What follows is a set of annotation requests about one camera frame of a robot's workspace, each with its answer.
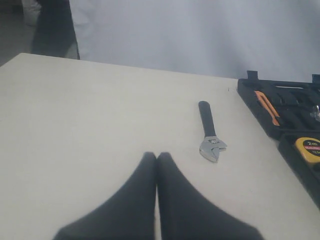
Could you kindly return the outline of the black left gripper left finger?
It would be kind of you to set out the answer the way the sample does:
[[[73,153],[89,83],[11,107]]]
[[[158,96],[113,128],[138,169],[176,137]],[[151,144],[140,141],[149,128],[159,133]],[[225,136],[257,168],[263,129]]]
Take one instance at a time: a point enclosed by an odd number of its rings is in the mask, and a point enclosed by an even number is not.
[[[146,152],[125,184],[101,206],[61,228],[56,240],[155,239],[157,159]]]

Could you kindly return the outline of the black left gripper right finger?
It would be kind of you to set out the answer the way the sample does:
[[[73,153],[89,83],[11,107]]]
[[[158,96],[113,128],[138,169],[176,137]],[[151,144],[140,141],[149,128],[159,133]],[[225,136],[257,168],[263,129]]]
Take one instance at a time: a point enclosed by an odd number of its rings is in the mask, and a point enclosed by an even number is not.
[[[187,180],[168,152],[157,158],[157,193],[164,240],[261,240],[253,226],[223,211]]]

